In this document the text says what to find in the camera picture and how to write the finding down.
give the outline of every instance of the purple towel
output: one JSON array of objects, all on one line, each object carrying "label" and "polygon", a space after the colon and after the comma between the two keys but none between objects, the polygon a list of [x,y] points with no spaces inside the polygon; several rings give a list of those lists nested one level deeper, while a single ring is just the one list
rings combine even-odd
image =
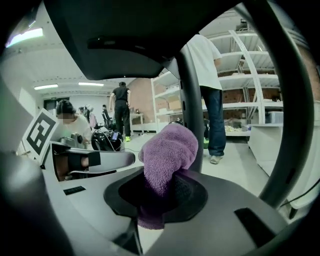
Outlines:
[{"label": "purple towel", "polygon": [[188,169],[198,151],[194,134],[180,124],[168,124],[143,145],[138,158],[144,163],[145,200],[138,224],[147,229],[163,229],[162,214],[170,193],[173,173]]}]

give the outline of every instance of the blue jeans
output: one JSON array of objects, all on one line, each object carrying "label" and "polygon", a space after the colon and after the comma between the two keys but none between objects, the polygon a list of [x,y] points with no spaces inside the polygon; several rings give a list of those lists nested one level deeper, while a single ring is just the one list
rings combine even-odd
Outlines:
[{"label": "blue jeans", "polygon": [[209,115],[210,131],[208,150],[211,156],[223,156],[226,147],[226,131],[224,110],[222,103],[222,90],[200,86],[201,95],[204,99]]}]

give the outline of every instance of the white ceiling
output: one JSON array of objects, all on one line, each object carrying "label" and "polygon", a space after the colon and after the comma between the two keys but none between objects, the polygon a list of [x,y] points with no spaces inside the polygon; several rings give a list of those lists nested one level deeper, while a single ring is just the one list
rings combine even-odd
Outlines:
[{"label": "white ceiling", "polygon": [[[241,16],[229,10],[204,27],[200,34],[206,37],[235,30]],[[135,78],[116,78],[98,81],[104,86],[82,86],[88,81],[80,71],[59,38],[47,10],[40,4],[36,22],[31,29],[42,28],[43,36],[16,43],[7,48],[0,63],[0,74],[8,86],[37,86],[58,84],[57,88],[36,91],[43,98],[71,95],[108,95],[118,83],[131,83]]]}]

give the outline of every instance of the white t-shirt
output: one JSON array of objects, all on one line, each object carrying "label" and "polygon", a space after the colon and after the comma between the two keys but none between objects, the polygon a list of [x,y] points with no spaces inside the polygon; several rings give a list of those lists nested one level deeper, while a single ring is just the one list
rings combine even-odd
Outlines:
[{"label": "white t-shirt", "polygon": [[[79,114],[77,116],[77,119],[74,122],[71,122],[69,124],[65,124],[65,127],[71,132],[71,133],[77,133],[80,134],[83,139],[86,139],[87,141],[91,142],[91,128],[88,123],[88,120],[82,115]],[[87,149],[91,150],[91,143],[87,146]]]},{"label": "white t-shirt", "polygon": [[214,60],[222,57],[217,47],[200,34],[192,37],[187,46],[193,59],[199,85],[222,90],[214,63]]}]

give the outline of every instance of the sneaker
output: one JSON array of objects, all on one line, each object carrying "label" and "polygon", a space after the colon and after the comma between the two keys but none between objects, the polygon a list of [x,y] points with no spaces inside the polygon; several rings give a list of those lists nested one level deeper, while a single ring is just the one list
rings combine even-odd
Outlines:
[{"label": "sneaker", "polygon": [[220,160],[223,158],[223,156],[216,156],[216,155],[213,155],[211,156],[211,159],[210,159],[210,163],[211,164],[214,164],[214,165],[217,165],[219,164]]}]

